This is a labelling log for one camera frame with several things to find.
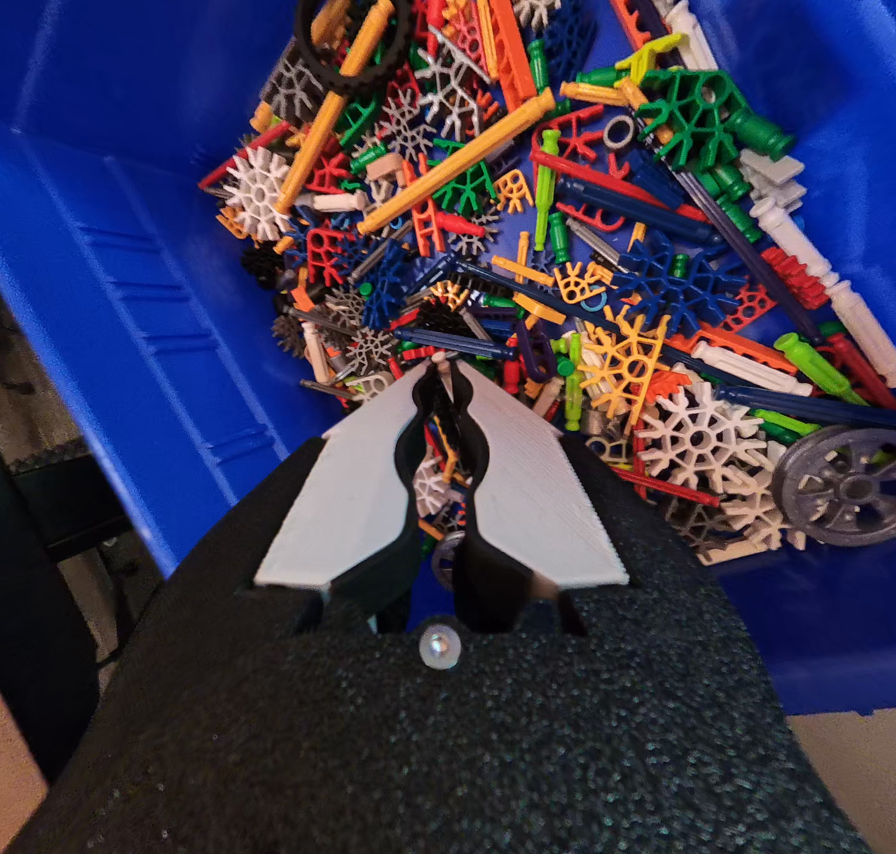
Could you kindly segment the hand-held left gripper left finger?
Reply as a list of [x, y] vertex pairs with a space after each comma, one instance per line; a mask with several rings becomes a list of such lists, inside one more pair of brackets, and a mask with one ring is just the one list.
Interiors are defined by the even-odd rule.
[[420, 570], [413, 477], [438, 388], [437, 369], [421, 364], [324, 434], [256, 586], [325, 593], [366, 617], [411, 589]]

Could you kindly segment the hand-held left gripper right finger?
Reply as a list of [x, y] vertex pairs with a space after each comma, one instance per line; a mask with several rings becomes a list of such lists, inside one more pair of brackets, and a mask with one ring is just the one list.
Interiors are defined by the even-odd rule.
[[511, 632], [548, 601], [584, 632], [572, 594], [630, 582], [583, 483], [591, 454], [467, 363], [451, 369], [462, 456], [472, 472], [454, 605], [475, 632]]

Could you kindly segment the large silver toy wheel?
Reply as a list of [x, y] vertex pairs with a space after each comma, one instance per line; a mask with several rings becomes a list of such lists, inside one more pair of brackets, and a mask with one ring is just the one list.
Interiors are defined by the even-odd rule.
[[791, 527], [836, 547], [895, 537], [895, 431], [831, 426], [787, 449], [771, 495]]

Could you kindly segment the large black rubber tire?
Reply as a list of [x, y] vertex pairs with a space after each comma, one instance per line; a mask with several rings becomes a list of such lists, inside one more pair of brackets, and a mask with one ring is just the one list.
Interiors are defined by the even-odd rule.
[[320, 0], [297, 0], [294, 35], [297, 51], [311, 75], [326, 92], [350, 100], [363, 98], [385, 87], [396, 71], [408, 60], [412, 42], [411, 0], [390, 0], [395, 9], [395, 36], [380, 64], [368, 67], [358, 76], [343, 76], [337, 69], [321, 64], [311, 39], [311, 25]]

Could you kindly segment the blue plastic bin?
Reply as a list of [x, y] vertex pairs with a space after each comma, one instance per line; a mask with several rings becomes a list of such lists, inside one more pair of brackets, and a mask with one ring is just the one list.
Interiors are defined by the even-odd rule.
[[[164, 578], [341, 417], [198, 185], [296, 1], [2, 0], [2, 291]], [[796, 136], [802, 231], [894, 335], [894, 0], [689, 3]]]

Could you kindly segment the pile of colourful construction pieces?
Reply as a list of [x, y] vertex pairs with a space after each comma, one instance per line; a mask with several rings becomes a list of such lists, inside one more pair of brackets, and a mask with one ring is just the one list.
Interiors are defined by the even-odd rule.
[[[605, 57], [592, 0], [411, 0], [408, 60], [353, 100], [293, 35], [198, 185], [304, 387], [350, 410], [456, 349], [643, 480], [703, 565], [833, 547], [773, 470], [823, 428], [894, 430], [894, 335], [802, 231], [796, 136], [689, 0], [599, 2]], [[390, 0], [320, 0], [311, 39], [358, 76], [395, 27]]]

